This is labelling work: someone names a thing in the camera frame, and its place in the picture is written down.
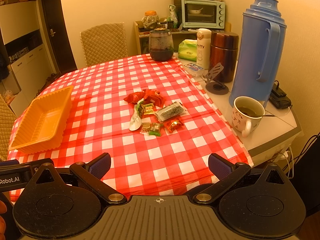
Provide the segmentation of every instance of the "hand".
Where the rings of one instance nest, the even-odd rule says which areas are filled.
[[[0,201],[0,214],[4,214],[6,212],[7,212],[7,206],[2,201]],[[5,240],[5,237],[4,237],[5,228],[6,228],[5,221],[0,216],[0,240]]]

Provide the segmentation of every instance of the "mug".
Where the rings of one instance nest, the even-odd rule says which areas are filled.
[[[241,132],[243,138],[247,138],[258,127],[262,119],[262,116],[251,116],[264,114],[264,107],[257,100],[249,97],[237,97],[233,104],[232,124]]]

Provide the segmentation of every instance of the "orange plastic tray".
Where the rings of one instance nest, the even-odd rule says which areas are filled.
[[[25,112],[9,150],[27,154],[60,146],[71,109],[68,86],[34,99]]]

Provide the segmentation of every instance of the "screw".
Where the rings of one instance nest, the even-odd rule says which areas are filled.
[[[201,193],[196,195],[196,199],[199,201],[205,202],[205,201],[209,201],[211,199],[211,196],[206,193]]]
[[[118,202],[123,200],[124,196],[122,194],[114,193],[108,196],[111,201]]]

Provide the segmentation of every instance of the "green tissue pack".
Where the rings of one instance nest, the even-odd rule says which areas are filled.
[[[184,40],[179,44],[178,57],[197,61],[197,40]]]

